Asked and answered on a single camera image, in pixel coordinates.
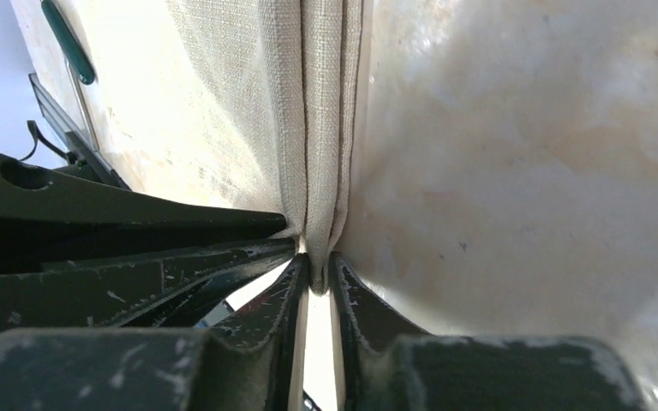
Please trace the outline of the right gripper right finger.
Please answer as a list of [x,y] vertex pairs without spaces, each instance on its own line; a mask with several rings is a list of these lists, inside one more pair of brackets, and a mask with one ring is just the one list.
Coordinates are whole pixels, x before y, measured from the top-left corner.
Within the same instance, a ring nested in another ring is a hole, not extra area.
[[438,336],[339,253],[328,261],[343,410],[643,410],[626,364],[586,337]]

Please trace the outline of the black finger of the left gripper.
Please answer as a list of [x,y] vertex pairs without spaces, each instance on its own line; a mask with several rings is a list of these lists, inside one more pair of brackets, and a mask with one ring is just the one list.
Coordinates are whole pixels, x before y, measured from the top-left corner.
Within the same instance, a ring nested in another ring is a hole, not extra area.
[[0,236],[55,239],[117,227],[245,230],[267,237],[286,225],[277,213],[177,203],[22,164],[0,153]]

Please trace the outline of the beige cloth napkin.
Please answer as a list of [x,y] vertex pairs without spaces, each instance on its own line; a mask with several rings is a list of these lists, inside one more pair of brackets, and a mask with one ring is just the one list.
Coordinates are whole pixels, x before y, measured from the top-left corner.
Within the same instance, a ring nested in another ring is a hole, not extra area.
[[347,215],[360,1],[78,1],[110,139],[146,189],[277,212],[312,290]]

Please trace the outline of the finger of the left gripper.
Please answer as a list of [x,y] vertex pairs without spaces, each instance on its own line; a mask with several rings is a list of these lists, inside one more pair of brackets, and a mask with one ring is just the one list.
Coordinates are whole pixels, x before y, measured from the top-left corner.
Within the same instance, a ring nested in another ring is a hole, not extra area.
[[291,259],[291,239],[68,261],[0,275],[0,332],[15,327],[193,326]]

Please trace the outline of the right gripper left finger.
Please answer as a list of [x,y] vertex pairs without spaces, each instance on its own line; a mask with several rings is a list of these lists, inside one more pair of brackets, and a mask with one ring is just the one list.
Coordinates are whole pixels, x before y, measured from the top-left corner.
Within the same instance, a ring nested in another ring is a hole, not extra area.
[[299,410],[308,269],[204,330],[0,333],[0,410]]

